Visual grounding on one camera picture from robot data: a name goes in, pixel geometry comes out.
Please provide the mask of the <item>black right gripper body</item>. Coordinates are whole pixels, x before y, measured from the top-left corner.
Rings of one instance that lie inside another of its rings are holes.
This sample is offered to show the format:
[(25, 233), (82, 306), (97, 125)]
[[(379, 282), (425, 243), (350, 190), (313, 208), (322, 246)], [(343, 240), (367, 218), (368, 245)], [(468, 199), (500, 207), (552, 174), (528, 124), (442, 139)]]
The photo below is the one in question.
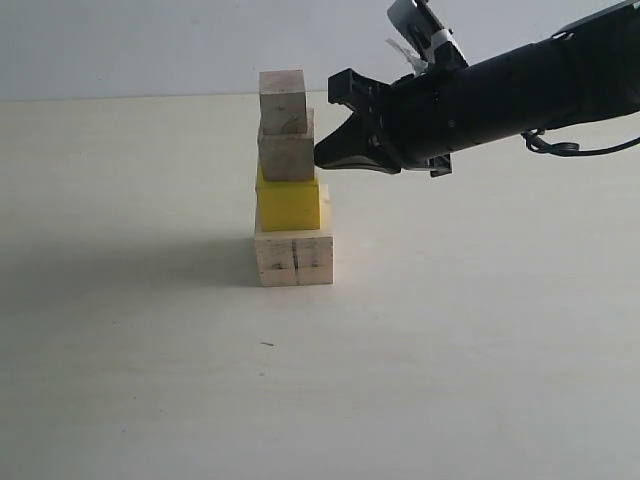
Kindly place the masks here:
[(384, 136), (400, 172), (442, 176), (452, 171), (451, 155), (468, 148), (468, 129), (456, 113), (457, 82), (467, 72), (430, 68), (386, 84), (346, 69), (329, 77), (328, 101)]

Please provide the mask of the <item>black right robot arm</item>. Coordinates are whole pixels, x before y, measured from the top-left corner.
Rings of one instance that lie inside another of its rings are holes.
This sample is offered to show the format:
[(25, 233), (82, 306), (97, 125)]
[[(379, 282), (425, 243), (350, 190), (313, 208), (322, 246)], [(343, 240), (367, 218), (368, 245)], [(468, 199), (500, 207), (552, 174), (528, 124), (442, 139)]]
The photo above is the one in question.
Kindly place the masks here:
[(532, 152), (580, 157), (576, 144), (550, 144), (543, 134), (639, 109), (635, 1), (477, 64), (426, 2), (397, 1), (387, 15), (418, 67), (390, 84), (351, 69), (329, 78), (329, 102), (350, 116), (315, 146), (319, 168), (438, 177), (451, 172), (453, 153), (517, 135)]

